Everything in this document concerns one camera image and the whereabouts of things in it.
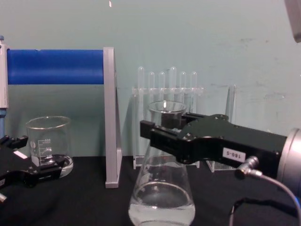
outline glass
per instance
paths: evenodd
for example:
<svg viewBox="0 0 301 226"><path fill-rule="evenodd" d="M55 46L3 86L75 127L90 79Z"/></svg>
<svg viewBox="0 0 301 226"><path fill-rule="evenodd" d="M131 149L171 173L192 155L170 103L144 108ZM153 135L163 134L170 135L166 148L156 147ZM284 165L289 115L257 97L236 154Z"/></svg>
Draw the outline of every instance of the glass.
<svg viewBox="0 0 301 226"><path fill-rule="evenodd" d="M73 169L70 122L67 117L46 116L32 119L26 124L32 162L36 166L42 166L64 157L61 177L68 175Z"/></svg>
<svg viewBox="0 0 301 226"><path fill-rule="evenodd" d="M174 101L149 104L152 122L177 130L186 106ZM135 226L188 226L195 216L186 166L148 146L128 214Z"/></svg>

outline blue roller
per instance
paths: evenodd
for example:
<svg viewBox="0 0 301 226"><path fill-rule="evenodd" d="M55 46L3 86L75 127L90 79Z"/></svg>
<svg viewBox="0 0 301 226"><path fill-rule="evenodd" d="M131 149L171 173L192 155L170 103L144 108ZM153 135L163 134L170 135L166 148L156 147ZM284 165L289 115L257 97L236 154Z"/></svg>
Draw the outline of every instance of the blue roller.
<svg viewBox="0 0 301 226"><path fill-rule="evenodd" d="M8 84L103 84L103 51L8 50Z"/></svg>

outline glass beaker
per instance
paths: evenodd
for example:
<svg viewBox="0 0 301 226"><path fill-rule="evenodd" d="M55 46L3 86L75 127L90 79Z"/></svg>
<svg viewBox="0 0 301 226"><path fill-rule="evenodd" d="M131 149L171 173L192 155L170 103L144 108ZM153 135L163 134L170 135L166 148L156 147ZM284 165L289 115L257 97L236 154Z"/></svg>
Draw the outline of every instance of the glass beaker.
<svg viewBox="0 0 301 226"><path fill-rule="evenodd" d="M176 129L186 106L174 101L149 104L156 125ZM189 226L195 216L186 166L174 156L148 147L131 197L129 217L135 226Z"/></svg>
<svg viewBox="0 0 301 226"><path fill-rule="evenodd" d="M71 120L62 116L45 116L26 123L32 162L36 166L48 165L61 157L65 163L60 177L73 169L69 126Z"/></svg>

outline teal wall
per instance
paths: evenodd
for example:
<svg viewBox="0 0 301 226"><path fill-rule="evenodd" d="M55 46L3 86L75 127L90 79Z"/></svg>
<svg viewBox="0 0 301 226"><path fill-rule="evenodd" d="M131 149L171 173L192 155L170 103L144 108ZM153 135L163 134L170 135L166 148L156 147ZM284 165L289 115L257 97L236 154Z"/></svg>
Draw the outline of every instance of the teal wall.
<svg viewBox="0 0 301 226"><path fill-rule="evenodd" d="M11 48L116 48L125 155L131 147L131 88L136 71L196 71L203 113L222 113L238 87L236 123L287 134L301 127L301 45L283 0L0 0L0 33ZM103 154L102 86L12 86L7 133L30 118L72 119L74 155Z"/></svg>

